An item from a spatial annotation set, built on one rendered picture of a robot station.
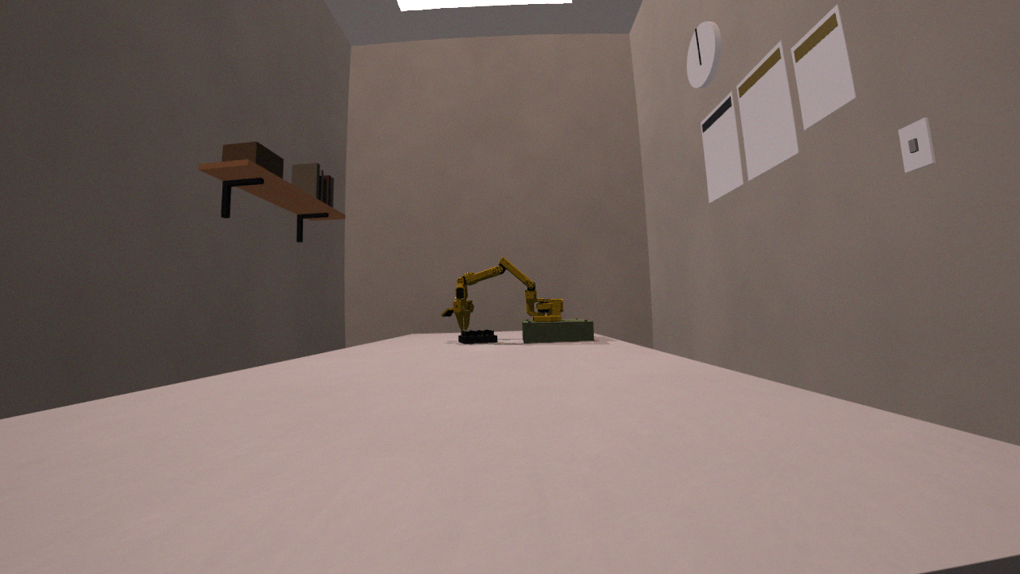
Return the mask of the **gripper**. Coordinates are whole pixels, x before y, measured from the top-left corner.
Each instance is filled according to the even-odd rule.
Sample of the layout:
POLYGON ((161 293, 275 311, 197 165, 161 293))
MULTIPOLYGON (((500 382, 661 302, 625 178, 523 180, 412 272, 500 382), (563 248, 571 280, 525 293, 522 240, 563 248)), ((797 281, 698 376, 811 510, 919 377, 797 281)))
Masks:
POLYGON ((452 316, 452 313, 455 313, 461 331, 463 331, 463 329, 466 331, 467 329, 469 329, 470 313, 472 313, 474 309, 474 305, 471 304, 471 302, 473 301, 467 301, 466 299, 459 299, 459 301, 454 301, 454 308, 448 308, 443 312, 442 316, 447 316, 447 315, 452 316))

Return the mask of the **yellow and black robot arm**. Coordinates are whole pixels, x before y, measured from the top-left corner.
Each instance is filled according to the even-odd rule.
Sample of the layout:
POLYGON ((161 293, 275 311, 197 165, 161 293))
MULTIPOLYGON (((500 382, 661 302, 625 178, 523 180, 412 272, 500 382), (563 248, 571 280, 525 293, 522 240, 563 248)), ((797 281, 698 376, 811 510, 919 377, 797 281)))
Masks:
POLYGON ((503 275, 506 269, 512 273, 512 275, 518 277, 520 282, 523 282, 526 286, 528 286, 528 290, 525 290, 526 313, 531 316, 545 316, 545 313, 547 312, 545 317, 533 317, 533 322, 562 322, 562 317, 560 315, 562 299, 536 299, 536 282, 532 282, 529 277, 526 277, 524 273, 520 272, 516 266, 510 264, 506 258, 501 258, 498 266, 487 269, 487 271, 475 273, 475 275, 473 272, 470 272, 466 273, 463 277, 457 277, 457 301, 459 301, 459 299, 467 299, 467 297, 469 297, 467 285, 474 285, 477 282, 481 282, 482 280, 488 279, 488 277, 490 277, 489 275, 492 275, 491 277, 503 275), (498 275, 495 275, 495 273, 498 273, 498 275), (539 302, 539 304, 536 304, 536 302, 539 302), (536 304, 536 309, 538 309, 537 313, 533 312, 533 304, 536 304))

